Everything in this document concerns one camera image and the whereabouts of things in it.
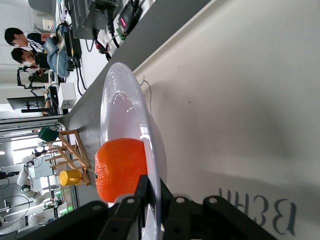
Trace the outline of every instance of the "black chair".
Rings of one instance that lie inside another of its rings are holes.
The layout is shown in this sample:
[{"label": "black chair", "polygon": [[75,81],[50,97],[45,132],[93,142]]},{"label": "black chair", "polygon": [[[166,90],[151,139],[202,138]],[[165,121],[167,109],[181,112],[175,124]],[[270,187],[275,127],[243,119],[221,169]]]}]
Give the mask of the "black chair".
[{"label": "black chair", "polygon": [[30,8],[56,18],[56,0],[28,0]]}]

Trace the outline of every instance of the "power adapter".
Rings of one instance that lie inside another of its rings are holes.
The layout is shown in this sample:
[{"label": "power adapter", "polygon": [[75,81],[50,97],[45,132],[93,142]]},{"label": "power adapter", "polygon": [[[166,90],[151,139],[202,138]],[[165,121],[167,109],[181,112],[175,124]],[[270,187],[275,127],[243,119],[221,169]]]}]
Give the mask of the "power adapter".
[{"label": "power adapter", "polygon": [[139,0],[129,0],[118,18],[119,28],[116,30],[121,40],[125,40],[129,33],[137,25],[143,9],[139,6]]}]

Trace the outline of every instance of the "green container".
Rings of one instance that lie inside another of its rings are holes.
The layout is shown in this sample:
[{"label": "green container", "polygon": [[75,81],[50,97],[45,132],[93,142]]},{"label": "green container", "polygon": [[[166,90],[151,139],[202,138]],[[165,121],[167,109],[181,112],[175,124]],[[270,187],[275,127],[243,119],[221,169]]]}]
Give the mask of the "green container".
[{"label": "green container", "polygon": [[38,138],[40,138],[46,142],[55,141],[58,136],[59,136],[58,131],[52,130],[46,126],[43,127],[38,134]]}]

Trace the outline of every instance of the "computer monitor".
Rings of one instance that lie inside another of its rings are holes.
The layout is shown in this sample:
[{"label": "computer monitor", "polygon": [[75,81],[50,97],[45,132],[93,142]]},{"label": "computer monitor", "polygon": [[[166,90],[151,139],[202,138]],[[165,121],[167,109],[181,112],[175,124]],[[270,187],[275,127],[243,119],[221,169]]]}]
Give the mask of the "computer monitor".
[{"label": "computer monitor", "polygon": [[13,110],[20,110],[22,113],[43,112],[45,107],[45,96],[28,96],[7,98]]}]

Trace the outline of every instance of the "person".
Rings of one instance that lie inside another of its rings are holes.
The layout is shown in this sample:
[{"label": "person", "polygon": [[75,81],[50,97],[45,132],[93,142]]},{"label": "person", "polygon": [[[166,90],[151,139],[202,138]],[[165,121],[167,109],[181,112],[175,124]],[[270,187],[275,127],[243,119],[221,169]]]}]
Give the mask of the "person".
[{"label": "person", "polygon": [[[12,50],[11,56],[12,59],[17,61],[20,64],[23,64],[24,62],[31,63],[30,67],[31,69],[37,69],[39,66],[36,64],[36,54],[37,51],[35,50],[25,50],[21,47],[16,47]],[[41,76],[44,73],[45,69],[39,69],[39,75]]]},{"label": "person", "polygon": [[36,52],[44,52],[44,41],[41,40],[41,34],[38,32],[30,32],[26,36],[19,28],[10,27],[4,31],[5,41],[16,47],[31,47]]}]

